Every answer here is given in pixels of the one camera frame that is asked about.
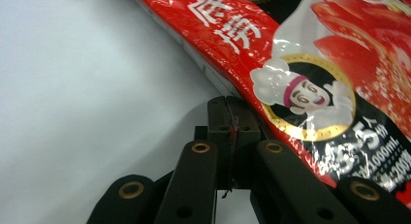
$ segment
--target cartoon face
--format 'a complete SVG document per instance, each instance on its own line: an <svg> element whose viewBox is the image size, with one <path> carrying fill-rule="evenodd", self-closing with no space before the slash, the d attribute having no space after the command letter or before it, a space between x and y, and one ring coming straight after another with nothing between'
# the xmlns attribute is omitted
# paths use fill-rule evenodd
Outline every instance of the cartoon face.
<svg viewBox="0 0 411 224"><path fill-rule="evenodd" d="M296 114L315 111L330 103L326 90L309 80L301 81L290 94L290 110Z"/></svg>

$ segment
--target chef cartoon logo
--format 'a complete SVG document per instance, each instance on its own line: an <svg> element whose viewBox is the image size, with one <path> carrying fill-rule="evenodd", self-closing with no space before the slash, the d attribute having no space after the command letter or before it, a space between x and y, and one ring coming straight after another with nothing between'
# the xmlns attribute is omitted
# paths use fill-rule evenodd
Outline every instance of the chef cartoon logo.
<svg viewBox="0 0 411 224"><path fill-rule="evenodd" d="M250 77L270 120L294 138L333 138L353 122L350 82L323 58L308 54L272 58L252 70Z"/></svg>

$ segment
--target chef hat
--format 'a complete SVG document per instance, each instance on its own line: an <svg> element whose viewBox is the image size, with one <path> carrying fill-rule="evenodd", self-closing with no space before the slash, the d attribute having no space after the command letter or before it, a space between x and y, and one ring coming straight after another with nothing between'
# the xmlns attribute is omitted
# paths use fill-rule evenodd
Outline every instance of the chef hat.
<svg viewBox="0 0 411 224"><path fill-rule="evenodd" d="M290 96L293 89L307 77L291 72L287 62L281 58L272 58L263 68L250 72L254 82L256 97L267 105L279 104L290 108Z"/></svg>

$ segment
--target white table surface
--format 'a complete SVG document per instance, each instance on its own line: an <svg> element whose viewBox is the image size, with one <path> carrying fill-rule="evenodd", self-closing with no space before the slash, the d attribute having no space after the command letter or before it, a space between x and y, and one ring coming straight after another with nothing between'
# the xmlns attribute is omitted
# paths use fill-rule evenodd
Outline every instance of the white table surface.
<svg viewBox="0 0 411 224"><path fill-rule="evenodd" d="M216 96L133 0L0 0L0 223L85 223L118 178L172 170ZM248 195L217 224L256 223Z"/></svg>

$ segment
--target plastic packaging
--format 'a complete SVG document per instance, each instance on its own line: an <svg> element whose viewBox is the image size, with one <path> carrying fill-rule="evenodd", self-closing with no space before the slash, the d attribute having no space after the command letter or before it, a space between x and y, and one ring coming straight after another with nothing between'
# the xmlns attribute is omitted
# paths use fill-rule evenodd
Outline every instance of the plastic packaging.
<svg viewBox="0 0 411 224"><path fill-rule="evenodd" d="M323 182L411 203L409 0L137 1Z"/></svg>

